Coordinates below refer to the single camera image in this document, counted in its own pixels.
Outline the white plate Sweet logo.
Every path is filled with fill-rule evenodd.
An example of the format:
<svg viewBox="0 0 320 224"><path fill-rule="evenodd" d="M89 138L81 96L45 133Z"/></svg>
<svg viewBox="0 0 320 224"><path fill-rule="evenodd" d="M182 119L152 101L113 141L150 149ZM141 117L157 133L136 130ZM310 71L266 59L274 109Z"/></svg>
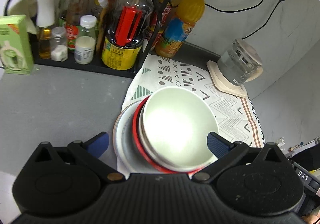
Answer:
<svg viewBox="0 0 320 224"><path fill-rule="evenodd" d="M154 174L158 171L153 168L143 156L140 155L133 143L132 121L139 101L127 106L118 116L114 124L112 140L117 156L117 168L124 175L131 173Z"/></svg>

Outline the pale green bowl front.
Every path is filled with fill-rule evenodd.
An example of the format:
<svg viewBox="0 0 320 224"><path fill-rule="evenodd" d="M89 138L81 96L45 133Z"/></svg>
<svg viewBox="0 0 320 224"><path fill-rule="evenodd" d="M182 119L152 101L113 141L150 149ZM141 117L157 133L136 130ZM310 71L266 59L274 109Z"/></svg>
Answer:
<svg viewBox="0 0 320 224"><path fill-rule="evenodd" d="M139 131L139 138L140 141L142 143L143 148L145 149L146 153L148 154L148 156L150 156L150 158L156 162L158 165L160 165L163 168L166 168L170 171L173 171L173 169L171 169L171 166L169 164L167 164L166 162L164 162L157 154L154 153L154 151L151 149L151 146L146 138L146 133L144 131L144 127L143 127L143 111L144 111L144 105L141 108L140 111L140 115L139 115L139 121L138 121L138 131Z"/></svg>

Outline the pale green bowl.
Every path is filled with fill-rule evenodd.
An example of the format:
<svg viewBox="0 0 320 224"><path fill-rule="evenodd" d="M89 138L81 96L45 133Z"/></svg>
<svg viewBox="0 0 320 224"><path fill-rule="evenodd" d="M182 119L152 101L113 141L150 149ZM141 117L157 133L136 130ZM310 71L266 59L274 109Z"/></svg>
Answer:
<svg viewBox="0 0 320 224"><path fill-rule="evenodd" d="M144 104L143 127L151 149L173 171L191 173L217 160L207 147L210 132L219 132L208 104L194 92L164 87Z"/></svg>
<svg viewBox="0 0 320 224"><path fill-rule="evenodd" d="M163 168L166 168L170 171L173 171L173 169L171 169L171 166L169 164L167 164L166 162L164 162L157 154L154 153L154 151L151 149L151 146L146 138L146 133L144 131L144 127L143 127L143 111L144 111L144 105L141 108L140 111L140 115L139 115L139 121L138 121L138 131L139 131L139 138L140 141L142 143L143 148L145 149L146 153L148 154L148 156L150 156L150 158L156 162L158 165L160 165Z"/></svg>

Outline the red and black bowl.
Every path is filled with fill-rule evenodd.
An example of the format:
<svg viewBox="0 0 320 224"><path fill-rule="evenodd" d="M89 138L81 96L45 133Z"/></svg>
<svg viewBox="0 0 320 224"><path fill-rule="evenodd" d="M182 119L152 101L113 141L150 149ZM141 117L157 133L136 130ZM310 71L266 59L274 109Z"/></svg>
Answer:
<svg viewBox="0 0 320 224"><path fill-rule="evenodd" d="M170 169L167 169L161 165L159 165L157 162L155 162L151 156L149 156L144 149L139 136L139 129L138 129L138 123L139 123L139 116L142 112L142 108L144 104L146 104L147 100L149 99L149 96L147 96L145 99L139 101L138 107L135 110L133 114L133 120L132 120L132 135L133 135L133 143L135 144L135 147L137 151L140 153L140 155L147 161L147 163L152 166L154 169L159 170L161 173L165 174L177 174L179 171L172 171Z"/></svg>

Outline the large brown-rimmed white plate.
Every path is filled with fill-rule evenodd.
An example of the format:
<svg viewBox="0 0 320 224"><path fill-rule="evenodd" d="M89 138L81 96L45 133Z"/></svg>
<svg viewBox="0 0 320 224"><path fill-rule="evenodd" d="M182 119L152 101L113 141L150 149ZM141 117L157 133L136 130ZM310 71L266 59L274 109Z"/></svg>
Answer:
<svg viewBox="0 0 320 224"><path fill-rule="evenodd" d="M118 159L127 169L138 165L139 153L133 143L132 120L139 101L128 105L118 116L113 128L113 148Z"/></svg>

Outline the patterned fringed table cloth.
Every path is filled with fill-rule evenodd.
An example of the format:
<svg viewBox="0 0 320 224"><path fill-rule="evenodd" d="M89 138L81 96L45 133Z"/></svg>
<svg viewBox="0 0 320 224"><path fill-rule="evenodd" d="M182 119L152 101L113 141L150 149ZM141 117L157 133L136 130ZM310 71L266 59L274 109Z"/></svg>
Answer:
<svg viewBox="0 0 320 224"><path fill-rule="evenodd" d="M228 141L264 146L263 131L249 98L225 94L216 89L207 70L169 58L148 55L127 90L121 112L166 86L185 88L199 95L214 113L219 134Z"/></svg>

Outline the glass electric kettle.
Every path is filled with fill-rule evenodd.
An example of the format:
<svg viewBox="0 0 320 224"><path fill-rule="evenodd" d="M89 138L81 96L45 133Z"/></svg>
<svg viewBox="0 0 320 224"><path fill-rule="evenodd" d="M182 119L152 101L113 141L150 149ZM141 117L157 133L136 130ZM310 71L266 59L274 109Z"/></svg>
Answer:
<svg viewBox="0 0 320 224"><path fill-rule="evenodd" d="M233 45L218 60L218 69L234 86L253 81L263 73L263 63L257 51L242 39Z"/></svg>

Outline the large soy sauce bottle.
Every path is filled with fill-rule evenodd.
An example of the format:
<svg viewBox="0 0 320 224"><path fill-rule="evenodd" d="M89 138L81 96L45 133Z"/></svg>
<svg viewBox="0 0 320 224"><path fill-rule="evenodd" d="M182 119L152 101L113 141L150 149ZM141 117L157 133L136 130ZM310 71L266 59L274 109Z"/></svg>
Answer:
<svg viewBox="0 0 320 224"><path fill-rule="evenodd" d="M106 31L101 59L115 70L131 69L142 48L153 12L152 0L119 0Z"/></svg>

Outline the small white-capped bottle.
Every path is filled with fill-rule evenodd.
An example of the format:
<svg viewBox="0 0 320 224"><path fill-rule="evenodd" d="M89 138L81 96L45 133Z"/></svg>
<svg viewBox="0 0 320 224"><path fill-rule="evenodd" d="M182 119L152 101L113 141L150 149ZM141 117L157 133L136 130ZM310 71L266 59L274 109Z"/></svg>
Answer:
<svg viewBox="0 0 320 224"><path fill-rule="evenodd" d="M91 63L96 45L95 25L97 18L84 15L80 19L80 29L75 40L74 58L76 63L85 65Z"/></svg>

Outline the small glass spice jar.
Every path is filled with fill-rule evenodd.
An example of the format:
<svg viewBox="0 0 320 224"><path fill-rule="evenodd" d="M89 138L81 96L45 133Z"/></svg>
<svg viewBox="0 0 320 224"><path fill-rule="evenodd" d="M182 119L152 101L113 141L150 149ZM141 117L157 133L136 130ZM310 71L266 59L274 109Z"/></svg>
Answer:
<svg viewBox="0 0 320 224"><path fill-rule="evenodd" d="M50 38L51 60L64 62L68 58L67 38L65 27L55 27L52 29Z"/></svg>

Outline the green tea carton box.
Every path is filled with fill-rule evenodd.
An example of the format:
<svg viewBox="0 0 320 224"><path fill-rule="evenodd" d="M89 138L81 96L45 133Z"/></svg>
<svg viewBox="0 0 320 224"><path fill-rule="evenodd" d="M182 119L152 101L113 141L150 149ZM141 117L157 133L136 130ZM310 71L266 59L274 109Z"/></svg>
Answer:
<svg viewBox="0 0 320 224"><path fill-rule="evenodd" d="M2 16L0 22L1 63L9 74L31 74L33 54L27 32L26 16Z"/></svg>

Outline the green-label sauce bottle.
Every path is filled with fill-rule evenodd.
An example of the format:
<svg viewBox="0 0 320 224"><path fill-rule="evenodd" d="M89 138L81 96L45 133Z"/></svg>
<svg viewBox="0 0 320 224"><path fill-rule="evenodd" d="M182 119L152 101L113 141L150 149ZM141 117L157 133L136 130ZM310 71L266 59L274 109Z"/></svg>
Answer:
<svg viewBox="0 0 320 224"><path fill-rule="evenodd" d="M79 33L80 19L89 9L89 0L70 0L66 15L67 47L70 52L75 50L75 40Z"/></svg>

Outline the red soda can upper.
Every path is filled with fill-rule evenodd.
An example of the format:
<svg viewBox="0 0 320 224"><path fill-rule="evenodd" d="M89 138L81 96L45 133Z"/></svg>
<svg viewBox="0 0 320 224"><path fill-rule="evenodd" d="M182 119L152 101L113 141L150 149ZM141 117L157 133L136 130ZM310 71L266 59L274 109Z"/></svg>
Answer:
<svg viewBox="0 0 320 224"><path fill-rule="evenodd" d="M154 9L153 9L153 12L151 14L150 24L149 24L149 26L151 28L155 28L155 26L157 24L158 11L159 11L160 6L162 5L163 1L164 0L156 0L155 3L154 3ZM170 4L170 2L168 2L166 7L164 8L164 10L162 12L162 20L161 20L161 25L160 25L161 28L165 24L165 21L166 21L167 17L169 16L172 8L173 8L173 6Z"/></svg>

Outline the yellow-capped seasoning bottle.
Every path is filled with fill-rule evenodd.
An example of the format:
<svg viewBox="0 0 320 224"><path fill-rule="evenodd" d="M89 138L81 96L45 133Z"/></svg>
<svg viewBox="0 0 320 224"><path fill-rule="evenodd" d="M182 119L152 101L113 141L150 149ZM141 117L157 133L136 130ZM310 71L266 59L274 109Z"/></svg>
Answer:
<svg viewBox="0 0 320 224"><path fill-rule="evenodd" d="M92 15L97 18L96 35L97 43L95 47L96 56L101 53L104 45L105 30L113 22L113 12L117 0L95 0L92 8Z"/></svg>

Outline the oil bottle white sleeve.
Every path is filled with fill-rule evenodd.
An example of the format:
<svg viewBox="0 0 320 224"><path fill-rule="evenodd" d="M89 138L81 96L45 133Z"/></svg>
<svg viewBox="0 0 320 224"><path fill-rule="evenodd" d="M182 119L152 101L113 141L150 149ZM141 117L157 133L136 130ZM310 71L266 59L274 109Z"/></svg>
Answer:
<svg viewBox="0 0 320 224"><path fill-rule="evenodd" d="M50 59L50 38L52 29L58 24L59 12L65 0L37 0L37 39L39 41L39 57Z"/></svg>

